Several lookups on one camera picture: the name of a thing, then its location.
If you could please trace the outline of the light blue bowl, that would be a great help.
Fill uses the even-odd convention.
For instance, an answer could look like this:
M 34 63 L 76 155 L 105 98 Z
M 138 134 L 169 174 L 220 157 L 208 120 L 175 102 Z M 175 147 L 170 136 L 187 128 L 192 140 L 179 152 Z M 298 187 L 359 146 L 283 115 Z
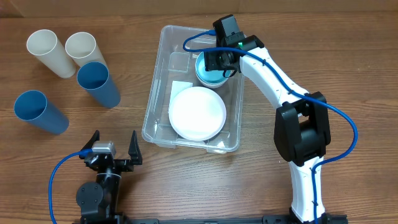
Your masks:
M 205 59 L 204 59 L 204 53 L 200 53 L 196 59 L 195 62 L 195 72 L 197 74 L 197 77 L 205 82 L 209 83 L 211 85 L 219 85 L 222 84 L 227 80 L 227 78 L 232 74 L 232 70 L 227 70 L 225 72 L 225 76 L 223 76 L 224 71 L 219 71 L 219 70 L 213 70 L 207 72 L 205 70 Z

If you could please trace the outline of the clear plastic storage bin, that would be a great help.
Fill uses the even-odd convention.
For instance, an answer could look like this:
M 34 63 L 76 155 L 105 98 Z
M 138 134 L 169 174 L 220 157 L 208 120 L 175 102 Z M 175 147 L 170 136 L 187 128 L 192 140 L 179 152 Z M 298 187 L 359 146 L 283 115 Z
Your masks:
M 145 141 L 160 147 L 196 147 L 218 154 L 233 152 L 239 148 L 245 79 L 240 73 L 215 89 L 226 106 L 226 122 L 215 137 L 206 141 L 185 139 L 174 131 L 169 121 L 172 82 L 191 82 L 193 86 L 201 86 L 195 73 L 195 62 L 199 55 L 197 50 L 215 45 L 216 38 L 205 35 L 204 29 L 167 25 L 161 30 L 142 127 Z

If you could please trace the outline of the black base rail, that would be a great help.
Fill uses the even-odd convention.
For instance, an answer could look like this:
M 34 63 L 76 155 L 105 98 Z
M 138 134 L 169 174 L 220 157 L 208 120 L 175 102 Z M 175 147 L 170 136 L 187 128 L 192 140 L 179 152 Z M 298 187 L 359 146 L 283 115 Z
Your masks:
M 256 218 L 207 218 L 183 220 L 130 219 L 132 224 L 288 224 L 300 223 L 290 215 L 264 215 Z M 348 224 L 346 215 L 323 214 L 318 223 Z

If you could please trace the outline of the cream plastic cup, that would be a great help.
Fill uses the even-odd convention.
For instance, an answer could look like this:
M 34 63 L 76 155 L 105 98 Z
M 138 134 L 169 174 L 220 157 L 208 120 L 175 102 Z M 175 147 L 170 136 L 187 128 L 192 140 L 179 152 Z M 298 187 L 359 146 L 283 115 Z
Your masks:
M 79 67 L 89 62 L 101 62 L 106 65 L 96 39 L 90 33 L 77 32 L 71 35 L 65 43 L 65 50 Z
M 30 54 L 60 78 L 70 78 L 75 74 L 76 66 L 72 58 L 52 30 L 35 31 L 27 39 L 26 47 Z

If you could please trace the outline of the grey green bowl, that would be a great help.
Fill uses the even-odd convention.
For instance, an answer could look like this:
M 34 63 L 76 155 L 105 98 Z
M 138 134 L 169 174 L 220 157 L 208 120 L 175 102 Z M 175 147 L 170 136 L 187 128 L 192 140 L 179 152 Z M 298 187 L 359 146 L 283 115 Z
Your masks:
M 211 81 L 211 82 L 206 82 L 206 81 L 202 80 L 201 78 L 198 78 L 198 80 L 203 86 L 205 86 L 207 88 L 215 89 L 215 88 L 219 88 L 222 85 L 224 85 L 228 79 L 224 78 L 224 79 L 219 79 L 219 80 Z

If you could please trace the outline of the blue plastic cup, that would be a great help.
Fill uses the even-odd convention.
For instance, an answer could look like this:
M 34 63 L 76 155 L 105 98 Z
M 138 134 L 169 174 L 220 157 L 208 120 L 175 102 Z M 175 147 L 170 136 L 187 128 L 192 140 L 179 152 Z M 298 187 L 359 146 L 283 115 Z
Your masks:
M 78 84 L 105 108 L 114 108 L 121 95 L 108 67 L 101 62 L 88 62 L 77 73 Z
M 19 95 L 14 113 L 19 119 L 52 134 L 62 134 L 69 127 L 68 118 L 39 90 Z

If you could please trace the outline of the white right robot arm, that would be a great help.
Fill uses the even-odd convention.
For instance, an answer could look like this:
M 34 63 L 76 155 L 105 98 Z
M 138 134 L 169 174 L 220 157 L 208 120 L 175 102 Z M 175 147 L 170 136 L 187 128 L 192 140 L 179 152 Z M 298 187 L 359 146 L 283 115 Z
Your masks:
M 288 162 L 294 223 L 329 223 L 319 184 L 326 146 L 331 141 L 328 111 L 309 98 L 326 101 L 320 92 L 309 93 L 293 82 L 271 58 L 255 36 L 246 37 L 230 14 L 213 23 L 216 52 L 205 53 L 205 68 L 242 73 L 261 90 L 275 108 L 275 146 Z

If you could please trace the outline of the white label in bin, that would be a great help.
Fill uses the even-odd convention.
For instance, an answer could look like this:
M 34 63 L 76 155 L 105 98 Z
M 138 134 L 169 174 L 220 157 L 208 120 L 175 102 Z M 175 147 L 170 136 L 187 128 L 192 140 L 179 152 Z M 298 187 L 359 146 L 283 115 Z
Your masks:
M 170 92 L 170 101 L 169 104 L 171 105 L 174 98 L 181 92 L 184 91 L 187 88 L 191 88 L 193 86 L 193 83 L 191 82 L 182 82 L 182 81 L 173 81 L 172 82 L 172 89 Z

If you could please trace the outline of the cream plastic cup right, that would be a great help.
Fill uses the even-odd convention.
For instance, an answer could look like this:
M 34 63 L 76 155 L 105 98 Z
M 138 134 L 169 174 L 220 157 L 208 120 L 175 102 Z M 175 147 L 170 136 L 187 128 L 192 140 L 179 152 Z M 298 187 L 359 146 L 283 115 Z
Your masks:
M 96 39 L 90 33 L 77 32 L 71 35 L 65 43 L 65 50 L 79 67 L 89 62 L 101 62 L 106 65 Z

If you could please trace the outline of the cream plastic cup left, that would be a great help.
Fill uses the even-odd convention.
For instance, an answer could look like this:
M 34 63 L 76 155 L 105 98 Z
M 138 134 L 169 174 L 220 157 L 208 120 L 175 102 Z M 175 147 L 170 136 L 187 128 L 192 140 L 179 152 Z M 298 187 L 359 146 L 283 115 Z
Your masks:
M 72 58 L 52 30 L 35 31 L 27 39 L 26 47 L 30 54 L 60 78 L 70 78 L 75 74 L 76 66 Z

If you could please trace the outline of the blue plastic cup upper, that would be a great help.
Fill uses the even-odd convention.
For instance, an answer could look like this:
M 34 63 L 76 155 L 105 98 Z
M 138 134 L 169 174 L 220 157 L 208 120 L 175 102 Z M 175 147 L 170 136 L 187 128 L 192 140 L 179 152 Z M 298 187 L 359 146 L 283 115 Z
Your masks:
M 101 62 L 88 62 L 77 73 L 78 84 L 105 108 L 114 108 L 121 95 L 108 67 Z

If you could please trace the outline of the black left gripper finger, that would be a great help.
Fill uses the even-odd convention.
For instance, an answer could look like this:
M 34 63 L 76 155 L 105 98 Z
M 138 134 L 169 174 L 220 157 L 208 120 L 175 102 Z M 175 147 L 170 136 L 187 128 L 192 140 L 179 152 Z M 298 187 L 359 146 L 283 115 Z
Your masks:
M 139 149 L 137 133 L 135 130 L 132 132 L 128 154 L 130 155 L 132 165 L 142 165 L 142 154 Z
M 92 147 L 96 141 L 100 140 L 100 131 L 96 130 L 90 140 L 82 147 L 80 150 L 81 154 L 79 155 L 80 159 L 85 159 L 87 156 L 91 157 L 94 155 Z

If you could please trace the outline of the pink plate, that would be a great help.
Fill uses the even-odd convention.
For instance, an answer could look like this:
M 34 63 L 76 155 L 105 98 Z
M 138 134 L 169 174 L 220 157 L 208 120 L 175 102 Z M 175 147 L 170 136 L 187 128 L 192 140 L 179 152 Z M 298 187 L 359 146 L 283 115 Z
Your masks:
M 215 91 L 195 86 L 181 91 L 169 106 L 169 121 L 174 131 L 191 141 L 216 136 L 226 122 L 226 106 Z

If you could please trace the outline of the blue plastic cup lower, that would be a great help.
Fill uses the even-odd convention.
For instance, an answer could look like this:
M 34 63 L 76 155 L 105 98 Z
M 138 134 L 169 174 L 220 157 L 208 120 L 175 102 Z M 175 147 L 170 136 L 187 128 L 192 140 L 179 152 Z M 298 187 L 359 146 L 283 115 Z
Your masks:
M 52 134 L 62 134 L 69 127 L 68 118 L 39 90 L 19 95 L 14 113 L 19 119 Z

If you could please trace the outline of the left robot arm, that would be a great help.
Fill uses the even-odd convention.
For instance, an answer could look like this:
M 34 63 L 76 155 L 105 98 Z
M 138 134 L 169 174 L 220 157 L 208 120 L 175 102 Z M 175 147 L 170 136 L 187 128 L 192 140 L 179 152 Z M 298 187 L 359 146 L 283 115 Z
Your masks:
M 117 159 L 112 141 L 100 141 L 100 132 L 95 131 L 80 151 L 80 159 L 87 167 L 97 172 L 94 182 L 86 182 L 76 192 L 76 202 L 81 210 L 80 223 L 131 223 L 122 212 L 117 211 L 121 174 L 132 172 L 142 164 L 137 134 L 134 131 L 129 145 L 128 159 Z

